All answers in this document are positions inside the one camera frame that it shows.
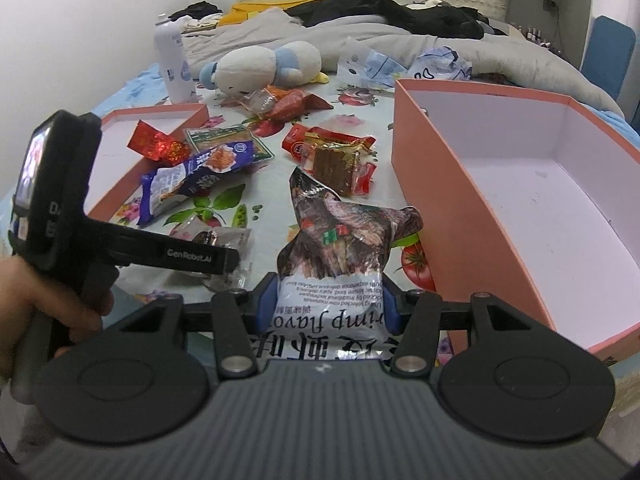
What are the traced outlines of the person's left hand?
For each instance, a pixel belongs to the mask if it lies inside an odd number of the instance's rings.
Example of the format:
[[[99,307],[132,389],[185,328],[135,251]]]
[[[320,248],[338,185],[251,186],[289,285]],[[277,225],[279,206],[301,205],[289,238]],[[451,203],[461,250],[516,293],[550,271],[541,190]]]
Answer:
[[[14,348],[26,334],[36,311],[54,318],[70,330],[70,341],[81,342],[102,330],[102,318],[111,313],[109,290],[84,304],[67,287],[36,272],[20,256],[1,261],[1,378],[10,379]]]

